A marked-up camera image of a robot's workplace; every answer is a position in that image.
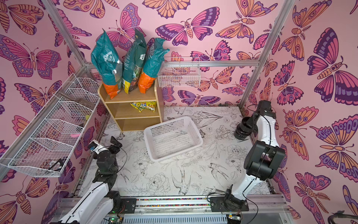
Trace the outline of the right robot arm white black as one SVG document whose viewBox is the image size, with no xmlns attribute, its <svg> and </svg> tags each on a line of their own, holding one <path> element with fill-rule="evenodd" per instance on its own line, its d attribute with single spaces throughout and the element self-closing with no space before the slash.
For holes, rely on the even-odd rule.
<svg viewBox="0 0 358 224">
<path fill-rule="evenodd" d="M 227 210 L 240 210 L 247 202 L 248 193 L 261 182 L 272 179 L 286 156 L 277 142 L 276 118 L 271 102 L 261 100 L 252 116 L 244 117 L 236 127 L 237 139 L 245 140 L 252 133 L 257 133 L 258 139 L 245 158 L 246 174 L 226 191 L 223 205 Z"/>
</svg>

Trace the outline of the teal orange fertilizer bag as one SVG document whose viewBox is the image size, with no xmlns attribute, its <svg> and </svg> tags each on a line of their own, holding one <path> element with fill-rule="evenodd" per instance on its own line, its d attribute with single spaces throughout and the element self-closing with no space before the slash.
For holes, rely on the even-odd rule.
<svg viewBox="0 0 358 224">
<path fill-rule="evenodd" d="M 96 41 L 91 62 L 100 74 L 109 97 L 117 96 L 122 89 L 123 64 L 106 31 Z"/>
<path fill-rule="evenodd" d="M 143 94 L 153 85 L 164 62 L 164 56 L 170 51 L 163 48 L 165 41 L 162 38 L 153 38 L 148 45 L 144 67 L 138 81 L 139 91 Z"/>
</svg>

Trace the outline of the white plastic basket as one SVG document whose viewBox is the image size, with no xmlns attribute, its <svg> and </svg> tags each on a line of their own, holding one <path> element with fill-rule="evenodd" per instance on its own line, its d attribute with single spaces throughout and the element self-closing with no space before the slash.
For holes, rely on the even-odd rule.
<svg viewBox="0 0 358 224">
<path fill-rule="evenodd" d="M 203 144 L 201 134 L 189 116 L 184 116 L 144 130 L 147 153 L 154 162 L 194 150 Z"/>
</svg>

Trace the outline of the yellow snack bag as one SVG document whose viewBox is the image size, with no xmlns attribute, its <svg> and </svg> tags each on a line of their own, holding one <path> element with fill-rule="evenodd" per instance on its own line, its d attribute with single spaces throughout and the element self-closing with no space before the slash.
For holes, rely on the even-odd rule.
<svg viewBox="0 0 358 224">
<path fill-rule="evenodd" d="M 139 112 L 142 112 L 143 110 L 155 112 L 157 103 L 156 101 L 133 102 L 131 103 L 131 106 Z"/>
</svg>

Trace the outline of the dark green yellow fertilizer bag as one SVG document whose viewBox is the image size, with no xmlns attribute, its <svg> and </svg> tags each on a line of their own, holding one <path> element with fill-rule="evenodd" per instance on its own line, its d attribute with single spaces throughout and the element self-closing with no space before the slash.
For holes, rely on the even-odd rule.
<svg viewBox="0 0 358 224">
<path fill-rule="evenodd" d="M 135 41 L 127 52 L 124 60 L 122 87 L 127 94 L 136 88 L 144 66 L 146 51 L 147 45 L 144 35 L 136 29 Z"/>
</svg>

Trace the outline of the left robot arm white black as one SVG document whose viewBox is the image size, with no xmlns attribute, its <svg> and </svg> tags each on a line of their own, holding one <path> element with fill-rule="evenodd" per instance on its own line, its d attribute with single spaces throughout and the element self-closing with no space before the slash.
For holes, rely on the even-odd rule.
<svg viewBox="0 0 358 224">
<path fill-rule="evenodd" d="M 118 191 L 113 191 L 119 166 L 117 153 L 120 152 L 122 144 L 111 137 L 109 146 L 103 146 L 93 140 L 89 150 L 97 161 L 97 171 L 91 186 L 80 201 L 59 221 L 58 224 L 100 224 L 107 221 L 109 213 L 121 210 L 122 201 Z"/>
</svg>

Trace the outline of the black camera lens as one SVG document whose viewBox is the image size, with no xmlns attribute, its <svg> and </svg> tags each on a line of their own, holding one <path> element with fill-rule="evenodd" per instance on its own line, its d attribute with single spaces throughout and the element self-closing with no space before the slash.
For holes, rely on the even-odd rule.
<svg viewBox="0 0 358 224">
<path fill-rule="evenodd" d="M 237 125 L 234 136 L 238 140 L 245 140 L 253 132 L 254 125 L 251 117 L 244 117 Z"/>
</svg>

